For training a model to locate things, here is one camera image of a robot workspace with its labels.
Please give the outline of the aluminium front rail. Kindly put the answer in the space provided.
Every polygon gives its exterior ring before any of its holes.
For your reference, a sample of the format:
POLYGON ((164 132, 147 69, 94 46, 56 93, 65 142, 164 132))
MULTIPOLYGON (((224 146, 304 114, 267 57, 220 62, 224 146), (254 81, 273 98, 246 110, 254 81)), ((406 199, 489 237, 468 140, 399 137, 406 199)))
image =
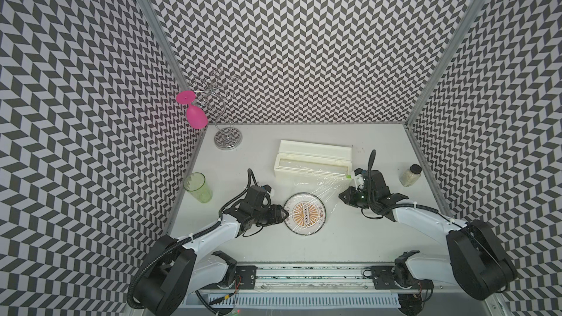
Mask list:
MULTIPOLYGON (((397 262, 395 264, 377 263, 372 266, 390 265, 409 272, 415 279, 429 279, 435 287, 442 285, 453 285, 460 288, 472 298, 483 300, 488 296, 504 288, 502 278, 495 278, 491 274, 477 274, 471 269, 453 269, 452 272, 437 268, 439 275, 430 276, 429 269, 415 272, 415 267, 423 267, 421 261, 413 263, 397 262)), ((229 267, 257 266, 256 289, 259 286, 265 288, 296 290, 319 289, 319 288, 343 288, 345 290, 366 287, 368 283, 373 285, 370 279, 370 266, 360 263, 236 263, 226 261, 217 255, 211 255, 209 260, 204 261, 194 268, 186 270, 184 276, 179 280, 187 287, 187 293, 193 293, 200 289, 219 289, 217 284, 224 278, 229 267)))

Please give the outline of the green transparent cup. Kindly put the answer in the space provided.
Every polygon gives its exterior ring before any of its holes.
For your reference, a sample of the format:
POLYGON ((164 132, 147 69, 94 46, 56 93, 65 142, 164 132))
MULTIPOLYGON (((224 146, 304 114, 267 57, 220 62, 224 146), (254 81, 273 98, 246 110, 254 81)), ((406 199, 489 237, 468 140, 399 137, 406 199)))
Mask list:
POLYGON ((191 196, 200 203, 209 203, 212 200, 212 190, 206 177, 202 173, 191 173, 184 181, 183 187, 191 196))

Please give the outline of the glass jar with black lid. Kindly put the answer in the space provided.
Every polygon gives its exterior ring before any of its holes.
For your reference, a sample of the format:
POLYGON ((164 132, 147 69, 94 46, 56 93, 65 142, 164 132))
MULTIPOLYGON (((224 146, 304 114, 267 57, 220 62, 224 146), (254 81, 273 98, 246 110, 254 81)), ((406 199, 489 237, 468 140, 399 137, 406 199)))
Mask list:
POLYGON ((403 187, 411 187, 417 182, 422 174, 422 167, 417 164, 411 165, 409 168, 404 170, 399 177, 400 183, 403 187))

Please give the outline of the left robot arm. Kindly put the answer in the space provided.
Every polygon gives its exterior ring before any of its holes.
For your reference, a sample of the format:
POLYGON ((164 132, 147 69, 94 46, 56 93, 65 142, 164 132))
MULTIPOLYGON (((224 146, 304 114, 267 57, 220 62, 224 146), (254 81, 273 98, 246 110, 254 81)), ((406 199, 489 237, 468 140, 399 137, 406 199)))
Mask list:
POLYGON ((252 227, 278 225, 289 216, 283 206, 272 203, 271 191, 268 185, 249 185, 201 231, 159 238, 129 284, 127 305, 154 315, 172 315, 189 294, 208 285, 231 287, 237 262, 220 246, 252 227))

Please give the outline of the white plate with orange pattern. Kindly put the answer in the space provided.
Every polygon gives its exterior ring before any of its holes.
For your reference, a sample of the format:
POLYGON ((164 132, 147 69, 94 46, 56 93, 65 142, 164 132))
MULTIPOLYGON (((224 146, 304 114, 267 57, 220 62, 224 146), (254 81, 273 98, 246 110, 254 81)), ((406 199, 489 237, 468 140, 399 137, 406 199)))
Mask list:
POLYGON ((297 193, 285 202, 288 212, 285 226, 300 236, 311 236, 319 232, 326 223, 326 206, 312 193, 297 193))

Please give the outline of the right aluminium corner post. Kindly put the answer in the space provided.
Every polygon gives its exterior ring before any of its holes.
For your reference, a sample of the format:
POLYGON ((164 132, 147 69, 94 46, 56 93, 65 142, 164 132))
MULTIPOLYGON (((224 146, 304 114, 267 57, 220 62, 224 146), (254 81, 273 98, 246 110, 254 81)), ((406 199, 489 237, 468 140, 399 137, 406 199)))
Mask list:
POLYGON ((471 0, 458 27, 455 29, 455 32, 453 33, 449 44, 444 50, 443 55, 436 64, 436 68, 433 70, 433 73, 431 74, 424 89, 421 91, 418 100, 414 104, 411 113, 406 119, 404 124, 406 129, 411 129, 411 127, 416 122, 418 116, 426 106, 427 101, 430 99, 430 96, 438 85, 438 82, 443 77, 443 74, 446 72, 446 69, 451 63, 452 59, 455 57, 455 54, 462 41, 465 39, 465 36, 469 32, 471 26, 477 20, 486 1, 487 0, 471 0))

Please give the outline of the clear plastic wrap sheet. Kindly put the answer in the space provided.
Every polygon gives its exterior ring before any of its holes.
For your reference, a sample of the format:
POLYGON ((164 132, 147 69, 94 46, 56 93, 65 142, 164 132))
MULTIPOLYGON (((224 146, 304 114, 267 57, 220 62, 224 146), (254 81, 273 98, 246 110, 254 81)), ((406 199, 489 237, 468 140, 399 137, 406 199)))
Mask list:
POLYGON ((292 192, 289 197, 297 193, 312 193, 319 197, 326 206, 327 223, 329 215, 336 209, 338 203, 340 202, 338 195, 344 192, 351 182, 352 179, 349 178, 338 179, 303 176, 294 180, 292 192))

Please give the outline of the pink plastic wine glass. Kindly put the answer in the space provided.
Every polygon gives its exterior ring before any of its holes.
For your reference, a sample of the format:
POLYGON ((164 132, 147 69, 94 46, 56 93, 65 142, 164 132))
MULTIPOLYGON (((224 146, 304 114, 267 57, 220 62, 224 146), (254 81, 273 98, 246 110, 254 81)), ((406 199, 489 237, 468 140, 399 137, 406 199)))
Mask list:
POLYGON ((195 130, 203 130, 208 126, 209 120, 205 112, 196 105, 196 97, 194 91, 183 91, 178 93, 176 101, 187 107, 185 117, 190 127, 195 130))

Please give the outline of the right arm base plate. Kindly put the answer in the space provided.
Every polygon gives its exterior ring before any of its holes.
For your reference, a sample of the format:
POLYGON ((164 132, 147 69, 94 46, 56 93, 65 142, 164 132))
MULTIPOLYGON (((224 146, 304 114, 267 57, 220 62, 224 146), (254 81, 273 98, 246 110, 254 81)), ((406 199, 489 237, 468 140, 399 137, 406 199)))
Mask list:
POLYGON ((370 266, 370 279, 376 290, 421 292, 432 290, 435 285, 429 279, 415 279, 401 268, 396 272, 395 266, 370 266))

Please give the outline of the aluminium corner post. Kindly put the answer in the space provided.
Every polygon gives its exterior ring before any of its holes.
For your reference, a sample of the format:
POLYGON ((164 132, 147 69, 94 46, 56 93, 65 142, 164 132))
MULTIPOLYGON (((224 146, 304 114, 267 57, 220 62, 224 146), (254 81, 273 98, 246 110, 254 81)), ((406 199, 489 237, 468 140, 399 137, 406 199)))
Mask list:
POLYGON ((430 99, 430 96, 438 85, 438 82, 443 77, 443 74, 446 72, 446 69, 451 63, 452 59, 455 57, 455 54, 462 41, 465 39, 465 36, 469 32, 471 26, 477 20, 486 1, 487 0, 471 0, 458 27, 455 29, 455 32, 453 33, 449 44, 444 50, 443 55, 436 64, 436 68, 433 70, 433 73, 431 74, 424 89, 421 91, 418 100, 414 104, 411 113, 406 119, 404 124, 406 129, 411 129, 411 127, 416 122, 418 116, 426 106, 427 101, 430 99))
POLYGON ((152 30, 152 34, 154 35, 154 38, 156 39, 166 61, 168 62, 169 67, 171 68, 171 71, 174 74, 178 85, 184 90, 190 89, 190 85, 187 82, 187 79, 185 78, 183 72, 181 71, 179 62, 172 50, 170 42, 168 42, 168 38, 165 35, 165 32, 158 20, 154 8, 152 7, 152 3, 150 2, 150 0, 136 1, 146 19, 146 22, 148 23, 149 28, 152 30))

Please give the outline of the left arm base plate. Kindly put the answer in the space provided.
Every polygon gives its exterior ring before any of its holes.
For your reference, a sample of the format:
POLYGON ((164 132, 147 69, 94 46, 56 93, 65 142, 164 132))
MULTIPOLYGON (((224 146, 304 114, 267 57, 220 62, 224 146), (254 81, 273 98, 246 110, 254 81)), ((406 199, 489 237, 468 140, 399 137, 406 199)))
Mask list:
POLYGON ((256 286, 257 272, 257 266, 229 267, 217 286, 219 289, 253 290, 256 286))

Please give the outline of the left aluminium corner post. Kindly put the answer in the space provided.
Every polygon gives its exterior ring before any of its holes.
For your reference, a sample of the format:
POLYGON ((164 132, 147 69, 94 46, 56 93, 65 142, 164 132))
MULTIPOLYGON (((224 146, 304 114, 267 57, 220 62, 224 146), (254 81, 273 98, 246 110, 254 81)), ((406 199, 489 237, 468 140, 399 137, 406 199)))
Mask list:
POLYGON ((152 3, 150 2, 150 0, 136 1, 146 19, 146 22, 148 23, 149 28, 152 30, 152 34, 154 35, 154 38, 156 39, 166 61, 168 62, 169 67, 171 68, 171 71, 174 74, 178 85, 184 90, 190 89, 190 85, 187 82, 187 79, 185 78, 183 72, 181 71, 179 62, 172 50, 170 42, 168 42, 168 38, 165 35, 165 32, 158 20, 154 8, 152 7, 152 3))

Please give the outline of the cream plastic wrap dispenser box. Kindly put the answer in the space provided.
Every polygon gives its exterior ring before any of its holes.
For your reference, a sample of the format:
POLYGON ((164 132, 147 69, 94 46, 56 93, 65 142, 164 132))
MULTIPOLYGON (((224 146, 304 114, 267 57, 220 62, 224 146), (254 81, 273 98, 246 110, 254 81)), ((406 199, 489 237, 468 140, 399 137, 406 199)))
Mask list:
POLYGON ((274 174, 277 178, 316 176, 351 179, 352 151, 348 146, 281 140, 274 174))

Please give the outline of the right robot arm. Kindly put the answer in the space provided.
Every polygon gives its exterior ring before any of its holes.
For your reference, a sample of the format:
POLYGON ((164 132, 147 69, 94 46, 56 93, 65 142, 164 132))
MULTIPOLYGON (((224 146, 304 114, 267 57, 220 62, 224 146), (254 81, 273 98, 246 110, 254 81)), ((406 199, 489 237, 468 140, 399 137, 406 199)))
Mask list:
POLYGON ((518 278, 512 259, 491 225, 479 219, 467 222, 448 217, 406 195, 392 193, 380 171, 356 169, 353 185, 338 197, 348 206, 373 212, 373 219, 409 226, 446 247, 445 254, 409 250, 395 258, 386 276, 399 289, 442 282, 456 285, 471 298, 483 301, 505 291, 518 278))

